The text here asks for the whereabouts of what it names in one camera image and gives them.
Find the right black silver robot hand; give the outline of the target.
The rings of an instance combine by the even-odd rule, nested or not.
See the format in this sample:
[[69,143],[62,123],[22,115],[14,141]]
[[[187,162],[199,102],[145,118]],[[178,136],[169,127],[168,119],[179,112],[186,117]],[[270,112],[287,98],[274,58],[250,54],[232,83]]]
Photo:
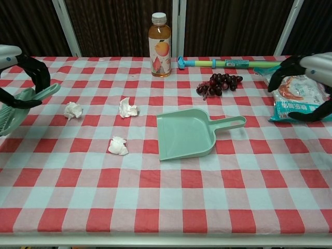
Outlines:
[[[271,76],[268,92],[277,90],[283,78],[297,75],[306,75],[318,83],[331,87],[331,52],[288,57],[281,62],[280,68]],[[291,112],[288,116],[298,121],[315,122],[322,120],[330,114],[331,99],[325,101],[311,113]]]

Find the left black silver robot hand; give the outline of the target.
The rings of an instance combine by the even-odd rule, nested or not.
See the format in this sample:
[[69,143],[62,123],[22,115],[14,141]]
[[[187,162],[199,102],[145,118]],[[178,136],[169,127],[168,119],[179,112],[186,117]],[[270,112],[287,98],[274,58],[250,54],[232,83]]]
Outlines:
[[[23,53],[17,46],[1,45],[1,72],[15,65],[31,77],[36,93],[50,86],[50,74],[45,63]],[[3,89],[1,89],[1,102],[18,109],[30,109],[42,104],[40,100],[18,100]]]

